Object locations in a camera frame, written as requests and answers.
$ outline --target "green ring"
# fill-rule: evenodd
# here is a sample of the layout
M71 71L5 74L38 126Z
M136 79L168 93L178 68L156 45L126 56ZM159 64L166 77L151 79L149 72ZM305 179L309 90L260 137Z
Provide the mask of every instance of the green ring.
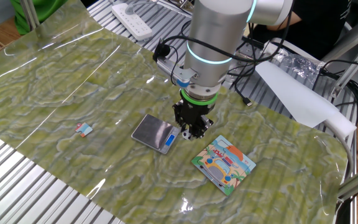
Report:
M198 106L206 106L206 105L213 104L213 103L215 103L216 99L218 98L218 94L216 94L214 96L214 98L212 98L208 101L197 101L197 100L191 99L190 96L187 95L187 93L185 92L184 89L181 89L181 95L184 97L184 99L186 99L190 103L193 103L194 105L198 105Z

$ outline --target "person's arm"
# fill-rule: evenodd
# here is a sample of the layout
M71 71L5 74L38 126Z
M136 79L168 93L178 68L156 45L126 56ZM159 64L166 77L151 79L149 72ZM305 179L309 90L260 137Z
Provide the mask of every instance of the person's arm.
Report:
M297 22L300 22L300 21L302 21L302 19L297 14L295 14L295 12L292 12L291 13L290 25L296 24ZM284 22L282 22L280 25L266 26L266 27L267 27L268 30L278 31L278 30L282 30L282 29L286 28L287 23L288 23L288 18L286 18L284 20Z
M324 13L328 13L329 7L336 1L327 0L294 0L293 10L291 13L290 25L303 21L311 22ZM286 28L288 18L278 26L267 26L268 30L277 31Z

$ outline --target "green cloth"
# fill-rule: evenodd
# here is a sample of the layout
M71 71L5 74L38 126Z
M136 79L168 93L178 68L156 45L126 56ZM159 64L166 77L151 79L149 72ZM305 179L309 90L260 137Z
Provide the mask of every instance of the green cloth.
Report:
M25 35L30 32L30 27L24 16L23 8L20 4L20 0L11 0L13 8L15 9L15 24L20 35ZM48 19L57 9L65 4L67 0L33 0L35 11L38 15L40 22Z

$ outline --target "cartoon car illustration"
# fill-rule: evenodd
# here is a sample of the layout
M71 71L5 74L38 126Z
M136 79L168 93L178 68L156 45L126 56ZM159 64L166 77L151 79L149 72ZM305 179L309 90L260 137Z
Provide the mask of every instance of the cartoon car illustration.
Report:
M201 161L204 162L205 166L200 166L200 168L204 169L220 187L226 187L226 184L234 176L234 174L230 173L230 163L225 159L210 157L203 158Z

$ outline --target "digital scale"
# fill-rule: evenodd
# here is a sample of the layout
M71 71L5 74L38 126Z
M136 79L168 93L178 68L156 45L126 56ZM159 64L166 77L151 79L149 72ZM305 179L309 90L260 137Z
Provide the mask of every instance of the digital scale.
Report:
M166 154L179 134L178 128L147 114L132 133L132 138Z

